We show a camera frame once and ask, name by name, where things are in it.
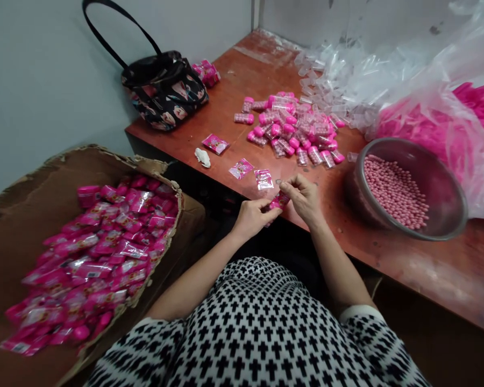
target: woman's left hand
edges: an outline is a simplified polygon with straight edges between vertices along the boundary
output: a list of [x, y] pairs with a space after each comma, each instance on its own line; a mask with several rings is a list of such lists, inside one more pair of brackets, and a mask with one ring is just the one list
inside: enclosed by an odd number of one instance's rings
[[282, 213], [282, 210], [279, 208], [262, 213], [262, 208], [270, 202], [269, 199], [246, 200], [242, 202], [231, 234], [239, 238], [243, 243], [258, 234], [267, 223], [273, 221]]

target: hand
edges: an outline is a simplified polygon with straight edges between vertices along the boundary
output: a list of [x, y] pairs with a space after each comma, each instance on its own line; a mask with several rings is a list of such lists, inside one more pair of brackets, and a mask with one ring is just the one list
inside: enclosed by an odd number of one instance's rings
[[316, 221], [324, 221], [317, 196], [317, 186], [301, 174], [280, 184], [280, 189], [292, 200], [299, 216], [310, 227]]
[[278, 208], [262, 213], [262, 208], [270, 202], [269, 199], [246, 200], [242, 202], [231, 234], [238, 237], [243, 243], [258, 234], [267, 223], [273, 221], [282, 213], [282, 210]]

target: woman's right hand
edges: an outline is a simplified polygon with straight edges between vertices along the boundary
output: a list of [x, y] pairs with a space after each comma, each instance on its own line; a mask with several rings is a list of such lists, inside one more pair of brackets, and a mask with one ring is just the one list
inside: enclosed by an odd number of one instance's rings
[[280, 189], [292, 200], [299, 216], [310, 227], [317, 221], [324, 221], [317, 196], [317, 186], [301, 174], [280, 184]]

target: cardboard box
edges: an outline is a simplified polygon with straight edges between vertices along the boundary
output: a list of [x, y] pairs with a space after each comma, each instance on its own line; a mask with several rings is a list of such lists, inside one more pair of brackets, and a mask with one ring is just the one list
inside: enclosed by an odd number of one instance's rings
[[91, 145], [48, 160], [0, 194], [0, 342], [15, 331], [4, 312], [27, 295], [20, 281], [46, 249], [41, 242], [82, 213], [77, 187], [116, 185], [122, 176], [137, 170], [174, 187], [180, 203], [167, 251], [144, 291], [132, 300], [133, 308], [116, 316], [110, 329], [80, 353], [70, 345], [49, 346], [32, 357], [0, 349], [0, 386], [60, 385], [98, 359], [145, 315], [186, 247], [204, 227], [204, 207], [182, 193], [176, 182], [162, 177], [166, 168], [160, 161], [139, 156], [132, 160]]

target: metal bowl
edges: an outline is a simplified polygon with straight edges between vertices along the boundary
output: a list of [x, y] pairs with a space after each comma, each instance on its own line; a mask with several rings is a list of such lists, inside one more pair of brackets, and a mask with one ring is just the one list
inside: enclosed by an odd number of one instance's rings
[[[397, 222], [378, 203], [364, 177], [364, 158], [375, 155], [411, 173], [430, 206], [426, 226], [410, 230]], [[459, 235], [468, 219], [468, 206], [453, 173], [434, 153], [408, 140], [382, 138], [370, 142], [360, 152], [355, 168], [345, 176], [346, 197], [365, 220], [416, 239], [444, 241]]]

